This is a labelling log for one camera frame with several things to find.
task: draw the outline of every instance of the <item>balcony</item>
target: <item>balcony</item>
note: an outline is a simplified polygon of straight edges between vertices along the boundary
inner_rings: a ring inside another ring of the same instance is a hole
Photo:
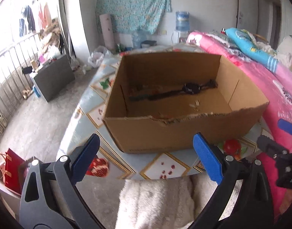
[[[23,91],[32,89],[28,75],[22,68],[38,59],[41,47],[38,33],[30,33],[0,52],[0,141],[2,131],[24,101]]]

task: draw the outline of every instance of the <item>cardboard box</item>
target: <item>cardboard box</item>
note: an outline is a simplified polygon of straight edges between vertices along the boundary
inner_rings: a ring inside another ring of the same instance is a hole
[[[132,88],[159,86],[165,92],[210,79],[216,80],[218,88],[197,95],[129,100]],[[198,111],[191,106],[197,100]],[[128,55],[120,63],[104,123],[123,152],[176,151],[191,148],[197,132],[210,143],[245,135],[268,104],[249,77],[223,56],[187,52]]]

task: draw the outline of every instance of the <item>door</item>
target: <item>door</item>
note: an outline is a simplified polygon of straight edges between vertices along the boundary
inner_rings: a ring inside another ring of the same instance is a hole
[[[258,0],[238,0],[236,28],[257,31]]]

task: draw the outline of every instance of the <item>paper bag handle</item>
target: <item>paper bag handle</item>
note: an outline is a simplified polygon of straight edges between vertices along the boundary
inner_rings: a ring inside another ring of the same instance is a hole
[[[6,163],[6,158],[11,161],[11,157],[9,155],[7,155],[7,154],[4,154],[4,153],[0,152],[0,156],[3,157],[3,159],[5,160],[5,163]],[[2,172],[3,175],[8,175],[9,177],[11,177],[11,173],[9,171],[7,171],[7,170],[3,170],[1,168],[1,164],[0,164],[0,171]]]

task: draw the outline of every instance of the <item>pink bedsheet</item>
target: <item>pink bedsheet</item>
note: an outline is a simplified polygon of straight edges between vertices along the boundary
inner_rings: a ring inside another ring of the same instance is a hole
[[[200,46],[208,53],[225,56],[253,80],[270,101],[263,118],[271,130],[272,136],[277,143],[292,152],[292,136],[277,127],[279,119],[285,119],[292,123],[292,96],[278,79],[264,66],[245,56],[239,50],[229,49],[201,32],[191,33],[187,42]],[[277,170],[274,167],[275,161],[263,153],[258,156],[258,159],[262,161],[266,171],[272,192],[274,214],[277,216],[286,189],[275,185],[277,179]]]

